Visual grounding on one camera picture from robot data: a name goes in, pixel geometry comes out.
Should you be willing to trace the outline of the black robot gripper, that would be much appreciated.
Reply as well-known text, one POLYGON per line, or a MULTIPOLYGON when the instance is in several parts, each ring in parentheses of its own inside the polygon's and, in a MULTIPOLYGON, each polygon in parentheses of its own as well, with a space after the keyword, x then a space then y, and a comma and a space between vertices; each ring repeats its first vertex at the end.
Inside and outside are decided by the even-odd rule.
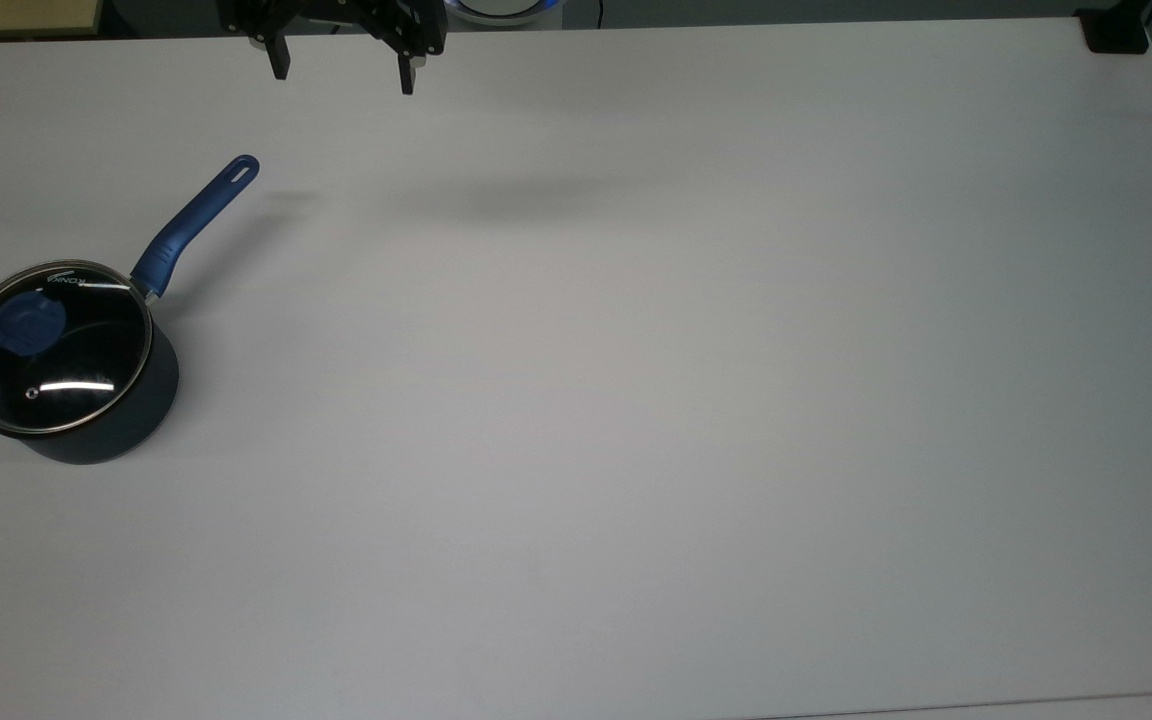
POLYGON ((264 50, 271 71, 285 81, 291 69, 285 36, 293 20, 316 20, 329 26, 361 26, 397 53, 399 86, 415 92, 417 70, 429 55, 444 54, 448 18, 444 1, 220 1, 225 31, 244 35, 264 50))

